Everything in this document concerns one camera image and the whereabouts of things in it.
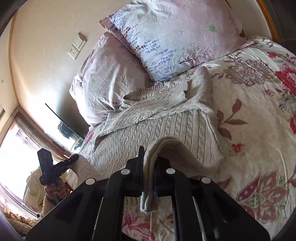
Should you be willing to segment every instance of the human hand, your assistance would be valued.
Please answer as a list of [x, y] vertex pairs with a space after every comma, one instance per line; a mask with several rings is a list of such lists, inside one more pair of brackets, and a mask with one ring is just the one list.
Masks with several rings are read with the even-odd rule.
[[46, 196], [51, 199], [54, 200], [54, 191], [57, 191], [57, 195], [61, 198], [64, 199], [68, 194], [68, 190], [65, 187], [65, 183], [63, 182], [63, 180], [61, 178], [59, 178], [58, 180], [58, 185], [56, 186], [56, 184], [54, 185], [48, 185], [44, 188]]

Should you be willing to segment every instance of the brown curtain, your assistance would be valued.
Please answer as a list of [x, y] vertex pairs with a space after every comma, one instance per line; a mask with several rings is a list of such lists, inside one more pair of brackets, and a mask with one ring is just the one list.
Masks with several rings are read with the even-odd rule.
[[12, 116], [15, 124], [22, 130], [28, 138], [30, 138], [37, 146], [49, 150], [53, 159], [63, 161], [67, 159], [64, 155], [70, 156], [71, 153], [62, 148], [53, 139], [44, 133], [32, 118], [24, 111], [22, 107], [18, 107]]

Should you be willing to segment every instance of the bed sheet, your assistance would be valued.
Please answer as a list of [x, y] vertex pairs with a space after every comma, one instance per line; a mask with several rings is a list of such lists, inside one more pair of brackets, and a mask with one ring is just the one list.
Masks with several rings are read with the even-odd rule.
[[[296, 57], [264, 37], [248, 39], [255, 44], [203, 64], [225, 157], [210, 178], [273, 238], [295, 208]], [[93, 128], [84, 141], [86, 158], [95, 155], [97, 133]], [[139, 199], [125, 201], [124, 233], [142, 241], [174, 240], [170, 198], [160, 198], [150, 214], [140, 213]]]

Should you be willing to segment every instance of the white circular marker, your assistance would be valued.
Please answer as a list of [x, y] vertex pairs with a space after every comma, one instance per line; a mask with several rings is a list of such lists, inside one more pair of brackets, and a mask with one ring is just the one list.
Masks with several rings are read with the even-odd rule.
[[131, 171], [130, 171], [129, 169], [126, 169], [126, 168], [121, 170], [121, 174], [122, 174], [122, 175], [127, 175], [127, 174], [129, 174], [130, 172], [131, 172]]
[[209, 179], [208, 177], [203, 177], [202, 182], [205, 184], [209, 184], [211, 182], [211, 179]]
[[95, 180], [94, 180], [93, 178], [89, 178], [89, 179], [87, 179], [87, 180], [85, 181], [85, 183], [86, 183], [87, 185], [93, 185], [94, 182], [95, 182]]
[[173, 169], [173, 168], [168, 168], [168, 169], [166, 170], [166, 172], [167, 172], [167, 174], [174, 174], [174, 173], [176, 172], [176, 170]]

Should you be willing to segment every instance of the pillowcase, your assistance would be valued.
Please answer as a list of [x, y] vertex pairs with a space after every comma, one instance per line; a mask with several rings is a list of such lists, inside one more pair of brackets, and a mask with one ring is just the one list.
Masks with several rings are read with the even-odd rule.
[[152, 85], [137, 57], [106, 32], [74, 77], [70, 94], [93, 126], [117, 110], [126, 94]]
[[225, 0], [135, 0], [100, 24], [131, 47], [154, 81], [252, 44], [239, 37]]

